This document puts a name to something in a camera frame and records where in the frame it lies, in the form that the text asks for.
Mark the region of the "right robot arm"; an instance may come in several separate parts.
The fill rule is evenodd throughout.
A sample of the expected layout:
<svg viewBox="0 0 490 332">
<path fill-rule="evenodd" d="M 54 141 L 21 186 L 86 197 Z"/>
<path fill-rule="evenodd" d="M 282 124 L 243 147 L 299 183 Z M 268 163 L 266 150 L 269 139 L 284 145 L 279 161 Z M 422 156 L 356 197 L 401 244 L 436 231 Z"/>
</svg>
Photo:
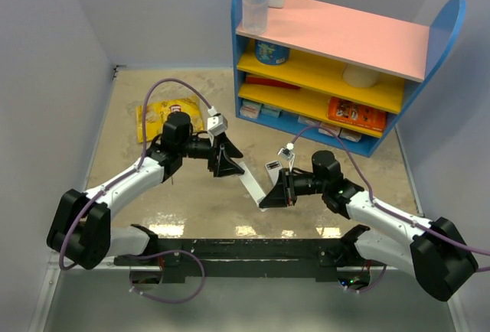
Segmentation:
<svg viewBox="0 0 490 332">
<path fill-rule="evenodd" d="M 312 171 L 280 169 L 259 206 L 293 206 L 298 197 L 313 194 L 321 195 L 331 212 L 367 226 L 341 246 L 341 257 L 349 265 L 366 259 L 392 266 L 413 276 L 438 301 L 448 301 L 479 269 L 454 223 L 411 215 L 378 200 L 344 177 L 330 151 L 312 155 Z"/>
</svg>

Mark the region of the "slim white remote control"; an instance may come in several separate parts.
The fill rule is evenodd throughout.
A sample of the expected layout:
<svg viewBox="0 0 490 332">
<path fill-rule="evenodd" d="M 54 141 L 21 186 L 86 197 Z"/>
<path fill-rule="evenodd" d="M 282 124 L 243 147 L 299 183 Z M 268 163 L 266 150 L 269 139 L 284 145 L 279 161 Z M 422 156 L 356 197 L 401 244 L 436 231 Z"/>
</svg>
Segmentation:
<svg viewBox="0 0 490 332">
<path fill-rule="evenodd" d="M 259 210 L 261 212 L 267 211 L 266 208 L 260 207 L 260 202 L 266 196 L 265 191 L 261 187 L 260 183 L 252 175 L 250 169 L 247 167 L 245 162 L 239 162 L 238 165 L 243 170 L 243 173 L 238 175 L 242 185 L 246 188 L 248 194 L 251 196 Z"/>
</svg>

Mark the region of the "wide white remote control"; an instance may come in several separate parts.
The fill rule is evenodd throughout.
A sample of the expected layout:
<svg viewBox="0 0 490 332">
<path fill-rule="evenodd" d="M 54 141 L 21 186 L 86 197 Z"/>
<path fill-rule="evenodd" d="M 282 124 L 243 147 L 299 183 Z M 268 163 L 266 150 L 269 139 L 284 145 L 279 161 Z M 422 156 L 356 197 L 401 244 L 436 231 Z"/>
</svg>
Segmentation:
<svg viewBox="0 0 490 332">
<path fill-rule="evenodd" d="M 272 185 L 275 185 L 277 183 L 277 181 L 279 180 L 279 175 L 281 173 L 281 170 L 283 169 L 283 165 L 279 161 L 280 169 L 270 170 L 269 165 L 268 165 L 270 162 L 265 164 L 265 169 L 266 169 L 267 174 L 269 175 L 269 179 L 271 180 Z"/>
</svg>

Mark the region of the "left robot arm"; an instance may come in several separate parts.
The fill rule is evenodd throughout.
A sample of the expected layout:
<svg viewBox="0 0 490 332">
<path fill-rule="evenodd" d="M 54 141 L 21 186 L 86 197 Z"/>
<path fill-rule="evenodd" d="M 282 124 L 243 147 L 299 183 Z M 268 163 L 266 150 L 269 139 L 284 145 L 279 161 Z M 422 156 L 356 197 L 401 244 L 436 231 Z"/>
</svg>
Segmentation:
<svg viewBox="0 0 490 332">
<path fill-rule="evenodd" d="M 132 166 L 97 187 L 65 192 L 48 231 L 47 246 L 86 270 L 110 256 L 152 264 L 158 258 L 157 236 L 139 225 L 116 228 L 113 218 L 141 194 L 170 179 L 185 158 L 204 159 L 214 177 L 244 173 L 236 162 L 243 154 L 225 133 L 226 119 L 217 114 L 208 121 L 211 128 L 203 138 L 194 132 L 188 114 L 173 112 L 162 133 Z"/>
</svg>

